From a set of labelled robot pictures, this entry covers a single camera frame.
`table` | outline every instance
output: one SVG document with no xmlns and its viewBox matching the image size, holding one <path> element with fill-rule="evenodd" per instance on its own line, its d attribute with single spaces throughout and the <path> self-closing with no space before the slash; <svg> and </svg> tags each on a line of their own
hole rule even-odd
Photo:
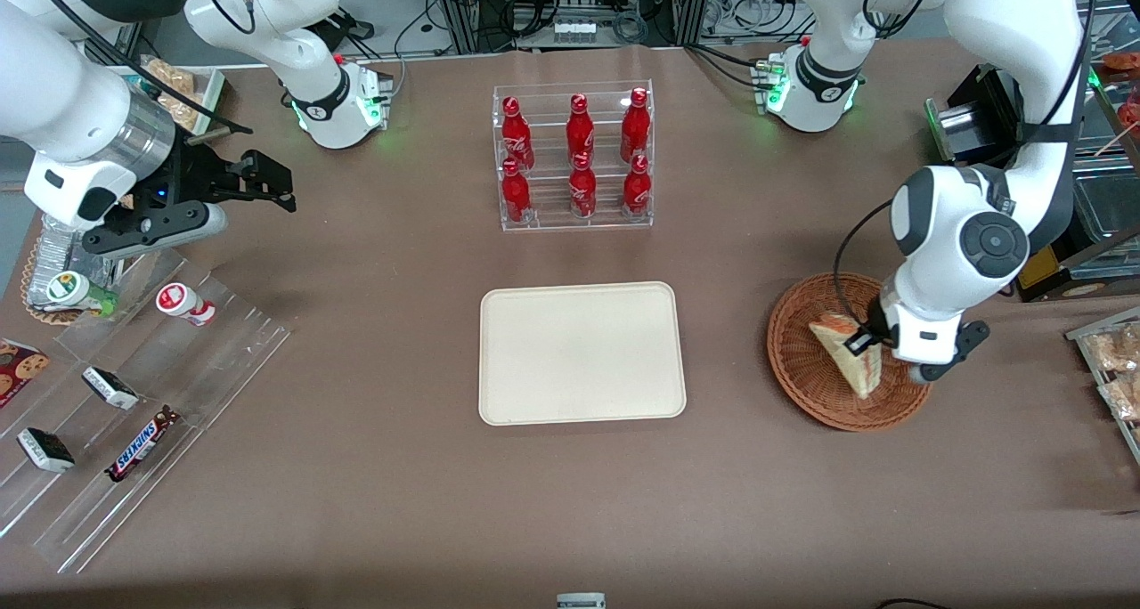
<svg viewBox="0 0 1140 609">
<path fill-rule="evenodd" d="M 808 419 L 764 357 L 780 294 L 934 161 L 922 102 L 974 62 L 948 40 L 882 42 L 825 135 L 758 117 L 682 50 L 416 62 L 391 130 L 339 153 L 298 130 L 268 71 L 228 73 L 256 135 L 219 151 L 290 167 L 300 210 L 231 202 L 228 233 L 184 252 L 294 334 L 81 576 L 54 576 L 18 527 L 0 541 L 0 606 L 540 608 L 595 590 L 614 609 L 1135 606 L 1140 526 L 1114 514 L 1140 508 L 1135 466 L 1062 336 L 1129 300 L 987 302 L 990 341 L 881 435 Z M 491 88 L 648 78 L 652 229 L 500 233 Z M 880 219 L 845 267 L 899 261 Z M 653 279 L 677 294 L 679 417 L 480 421 L 486 292 Z M 0 322 L 57 333 L 14 287 Z"/>
</svg>

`acrylic bottle rack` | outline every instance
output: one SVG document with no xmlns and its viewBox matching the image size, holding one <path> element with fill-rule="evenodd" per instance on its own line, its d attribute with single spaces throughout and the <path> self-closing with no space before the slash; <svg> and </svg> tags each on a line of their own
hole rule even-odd
<svg viewBox="0 0 1140 609">
<path fill-rule="evenodd" d="M 621 120 L 629 107 L 629 94 L 641 87 L 649 91 L 646 109 L 653 119 L 652 81 L 619 81 L 593 83 L 555 83 L 537 86 L 498 86 L 491 100 L 491 124 L 495 147 L 496 188 L 499 198 L 499 220 L 505 232 L 553 230 L 580 228 L 645 228 L 653 224 L 653 190 L 650 192 L 648 214 L 630 221 L 621 212 L 622 189 L 629 164 L 621 160 Z M 570 97 L 586 95 L 589 116 L 594 121 L 594 164 L 597 177 L 597 210 L 589 218 L 578 218 L 570 211 L 570 159 L 567 152 L 567 121 L 570 119 Z M 535 218 L 528 224 L 515 224 L 507 218 L 503 200 L 503 99 L 519 99 L 522 116 L 530 124 L 535 148 L 535 167 L 523 171 L 530 184 L 530 201 Z M 653 171 L 653 131 L 649 130 L 645 156 L 649 174 L 657 187 Z"/>
<path fill-rule="evenodd" d="M 160 312 L 154 299 L 169 282 L 212 301 L 217 317 L 196 327 Z M 90 562 L 288 336 L 170 250 L 139 258 L 112 289 L 119 310 L 84 315 L 42 348 L 51 364 L 0 409 L 0 535 L 18 523 L 11 534 L 34 539 L 59 573 Z M 103 401 L 80 377 L 91 365 L 141 399 L 129 411 Z M 111 482 L 104 470 L 163 405 L 181 420 L 122 482 Z M 60 474 L 32 464 L 16 441 L 27 427 L 57 435 L 75 465 Z"/>
</svg>

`red bottle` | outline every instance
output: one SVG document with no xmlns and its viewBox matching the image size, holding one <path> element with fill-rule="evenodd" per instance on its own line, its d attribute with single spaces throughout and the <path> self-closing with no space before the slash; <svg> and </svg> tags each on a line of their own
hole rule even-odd
<svg viewBox="0 0 1140 609">
<path fill-rule="evenodd" d="M 621 194 L 621 214 L 630 221 L 640 221 L 649 214 L 649 192 L 653 182 L 649 179 L 649 159 L 645 155 L 634 155 L 629 174 L 626 176 L 626 187 Z"/>
<path fill-rule="evenodd" d="M 503 99 L 503 143 L 507 155 L 530 170 L 535 168 L 535 147 L 530 144 L 530 125 L 522 119 L 519 100 L 514 97 Z"/>
<path fill-rule="evenodd" d="M 594 155 L 594 120 L 586 111 L 586 95 L 570 97 L 570 121 L 567 122 L 567 148 L 572 157 L 577 153 Z"/>
<path fill-rule="evenodd" d="M 575 153 L 571 159 L 573 171 L 570 173 L 570 212 L 576 217 L 588 218 L 597 208 L 597 178 L 589 170 L 592 157 L 589 153 Z"/>
<path fill-rule="evenodd" d="M 535 218 L 535 209 L 530 205 L 530 186 L 519 172 L 519 162 L 514 160 L 503 162 L 503 202 L 511 221 L 527 224 Z"/>
<path fill-rule="evenodd" d="M 621 120 L 621 160 L 624 162 L 630 162 L 634 155 L 645 153 L 650 124 L 649 108 L 645 107 L 648 98 L 649 91 L 644 88 L 635 88 L 629 94 L 629 108 L 626 109 L 626 116 Z"/>
</svg>

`chocolate bar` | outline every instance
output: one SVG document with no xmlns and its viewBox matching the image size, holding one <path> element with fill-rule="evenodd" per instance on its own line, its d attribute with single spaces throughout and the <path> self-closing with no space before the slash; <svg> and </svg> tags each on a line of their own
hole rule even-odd
<svg viewBox="0 0 1140 609">
<path fill-rule="evenodd" d="M 83 370 L 83 381 L 95 391 L 95 395 L 103 398 L 111 406 L 123 411 L 130 409 L 135 403 L 139 401 L 139 396 L 123 383 L 117 375 L 109 371 L 104 371 L 95 366 Z"/>
<path fill-rule="evenodd" d="M 166 429 L 174 422 L 178 422 L 179 417 L 181 415 L 171 411 L 169 406 L 163 405 L 162 411 L 156 413 L 150 422 L 147 422 L 146 427 L 139 431 L 139 435 L 127 447 L 127 450 L 122 452 L 122 455 L 119 455 L 119 460 L 106 468 L 106 474 L 111 477 L 111 481 L 122 482 L 142 462 L 142 458 L 154 449 L 158 440 L 166 435 Z"/>
<path fill-rule="evenodd" d="M 32 460 L 32 464 L 44 471 L 63 473 L 75 466 L 75 458 L 71 456 L 71 452 L 58 436 L 28 427 L 21 431 L 16 439 L 19 441 L 19 448 L 24 449 L 28 460 Z"/>
</svg>

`brown woven basket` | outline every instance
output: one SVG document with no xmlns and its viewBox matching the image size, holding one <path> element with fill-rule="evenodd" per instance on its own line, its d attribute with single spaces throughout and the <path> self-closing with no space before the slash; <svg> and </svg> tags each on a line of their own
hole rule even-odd
<svg viewBox="0 0 1140 609">
<path fill-rule="evenodd" d="M 865 304 L 879 294 L 880 284 L 863 275 L 839 277 L 852 309 L 861 319 Z M 768 318 L 767 351 L 784 392 L 812 417 L 845 431 L 882 431 L 914 415 L 930 393 L 907 376 L 909 365 L 883 349 L 882 381 L 860 399 L 839 367 L 807 327 L 825 311 L 844 312 L 831 274 L 804 279 L 776 302 Z"/>
</svg>

